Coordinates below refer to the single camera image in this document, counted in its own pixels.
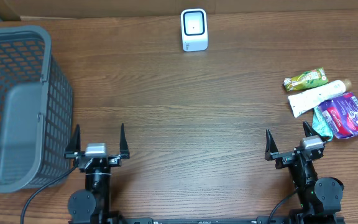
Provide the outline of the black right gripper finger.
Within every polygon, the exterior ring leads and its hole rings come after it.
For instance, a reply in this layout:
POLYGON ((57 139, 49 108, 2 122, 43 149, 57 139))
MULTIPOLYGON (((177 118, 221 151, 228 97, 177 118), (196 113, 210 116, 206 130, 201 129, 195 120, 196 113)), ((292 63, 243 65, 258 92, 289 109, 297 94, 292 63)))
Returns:
POLYGON ((303 129, 304 129, 305 136, 307 138, 312 136, 321 137, 320 134, 317 131, 315 131, 307 121, 303 121, 303 129))
POLYGON ((273 136, 269 129, 266 130, 266 149, 265 149, 265 160, 275 160, 279 155, 277 145, 273 139, 273 136))

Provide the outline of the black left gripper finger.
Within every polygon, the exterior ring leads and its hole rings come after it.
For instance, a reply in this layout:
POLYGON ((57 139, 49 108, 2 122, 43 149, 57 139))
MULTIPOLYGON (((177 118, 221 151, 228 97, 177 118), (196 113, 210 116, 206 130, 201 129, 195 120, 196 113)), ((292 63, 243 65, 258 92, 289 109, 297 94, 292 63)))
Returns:
POLYGON ((129 159, 130 158, 130 151, 129 151, 129 146, 127 144, 125 130, 124 130, 124 124, 123 123, 121 124, 119 151, 120 151, 120 156, 121 156, 122 159, 129 159))
POLYGON ((75 158, 81 151, 80 125, 77 124, 70 141, 65 148, 65 158, 75 158))

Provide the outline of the teal wipes packet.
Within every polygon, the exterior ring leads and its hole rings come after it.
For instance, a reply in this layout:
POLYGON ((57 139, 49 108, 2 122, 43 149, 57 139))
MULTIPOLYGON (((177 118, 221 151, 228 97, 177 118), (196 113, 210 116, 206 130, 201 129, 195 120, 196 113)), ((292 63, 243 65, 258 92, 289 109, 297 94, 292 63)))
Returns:
POLYGON ((313 109, 312 128, 322 137, 327 137, 328 141, 331 141, 334 137, 333 131, 330 129, 319 107, 316 106, 313 109))

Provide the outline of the white tube gold cap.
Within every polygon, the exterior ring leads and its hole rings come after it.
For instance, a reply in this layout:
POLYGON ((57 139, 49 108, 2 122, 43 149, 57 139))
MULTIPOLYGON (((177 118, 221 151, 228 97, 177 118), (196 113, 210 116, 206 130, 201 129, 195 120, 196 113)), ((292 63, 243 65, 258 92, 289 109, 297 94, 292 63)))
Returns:
POLYGON ((295 118, 313 109, 320 103, 335 98, 352 88, 349 79, 335 80, 325 85, 288 96, 290 108, 295 118))

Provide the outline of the green yellow snack pouch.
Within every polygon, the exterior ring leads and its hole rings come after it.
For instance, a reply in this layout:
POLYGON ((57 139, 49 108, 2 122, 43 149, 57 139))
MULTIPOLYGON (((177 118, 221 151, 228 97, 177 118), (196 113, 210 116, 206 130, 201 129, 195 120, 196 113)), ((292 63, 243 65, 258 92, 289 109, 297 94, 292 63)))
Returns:
POLYGON ((283 86, 286 91, 307 90, 325 85, 328 81, 324 68, 321 67, 303 72, 292 78, 285 78, 283 86))

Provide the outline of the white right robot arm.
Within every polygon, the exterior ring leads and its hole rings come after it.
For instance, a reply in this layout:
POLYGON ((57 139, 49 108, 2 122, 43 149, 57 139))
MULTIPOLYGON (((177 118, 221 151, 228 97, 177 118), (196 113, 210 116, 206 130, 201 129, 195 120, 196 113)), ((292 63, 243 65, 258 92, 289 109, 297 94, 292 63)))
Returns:
POLYGON ((305 137, 291 152, 280 153, 273 136, 266 130, 265 160, 275 161, 276 169, 287 168, 294 184, 294 191, 282 199, 270 212, 266 223, 342 224, 341 211, 344 184, 334 177, 319 178, 313 161, 323 157, 327 137, 318 134, 307 121, 303 122, 305 137), (281 205, 297 195, 299 209, 290 210, 286 217, 276 217, 281 205))

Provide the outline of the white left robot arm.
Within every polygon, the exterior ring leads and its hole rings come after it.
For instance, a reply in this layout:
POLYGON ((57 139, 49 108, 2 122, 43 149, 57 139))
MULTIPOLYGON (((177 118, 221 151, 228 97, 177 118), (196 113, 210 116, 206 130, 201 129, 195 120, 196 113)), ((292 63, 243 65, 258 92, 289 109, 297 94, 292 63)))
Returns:
POLYGON ((111 169, 130 158, 124 126, 121 126, 119 154, 110 155, 105 143, 91 143, 84 151, 80 146, 80 127, 76 126, 66 149, 65 158, 85 174, 85 188, 74 192, 68 200, 70 223, 125 223, 119 211, 111 210, 111 169))

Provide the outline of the white barcode scanner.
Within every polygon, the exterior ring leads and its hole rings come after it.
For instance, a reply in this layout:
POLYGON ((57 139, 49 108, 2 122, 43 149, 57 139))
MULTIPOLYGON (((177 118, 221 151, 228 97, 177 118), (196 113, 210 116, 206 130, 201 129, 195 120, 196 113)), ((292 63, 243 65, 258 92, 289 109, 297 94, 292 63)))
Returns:
POLYGON ((185 52, 204 51, 208 48, 208 23, 206 11, 201 8, 181 12, 181 39, 185 52))

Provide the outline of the grey plastic basket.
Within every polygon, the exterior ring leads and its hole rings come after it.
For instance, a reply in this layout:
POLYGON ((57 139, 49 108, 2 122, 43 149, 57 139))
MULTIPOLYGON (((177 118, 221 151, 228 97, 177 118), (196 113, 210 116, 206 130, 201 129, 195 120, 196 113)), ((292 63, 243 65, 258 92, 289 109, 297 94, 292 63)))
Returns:
POLYGON ((73 89, 39 26, 0 28, 0 194, 65 173, 73 89))

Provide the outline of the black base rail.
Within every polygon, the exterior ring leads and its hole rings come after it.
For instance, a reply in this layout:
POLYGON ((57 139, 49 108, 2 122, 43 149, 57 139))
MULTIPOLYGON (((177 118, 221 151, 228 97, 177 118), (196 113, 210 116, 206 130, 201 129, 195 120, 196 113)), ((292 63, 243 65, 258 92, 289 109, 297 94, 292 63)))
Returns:
MULTIPOLYGON (((224 218, 224 219, 153 219, 149 217, 144 218, 124 218, 122 215, 117 218, 110 218, 106 223, 127 223, 127 224, 263 224, 268 223, 269 216, 259 216, 257 218, 224 218)), ((98 223, 96 219, 95 222, 91 221, 81 221, 77 222, 74 220, 68 221, 68 223, 98 223)), ((277 216, 273 217, 270 221, 272 224, 284 224, 290 223, 288 217, 286 216, 277 216)), ((344 217, 336 217, 336 221, 333 218, 330 218, 328 221, 323 221, 322 219, 316 220, 306 220, 306 223, 339 223, 345 224, 344 217)))

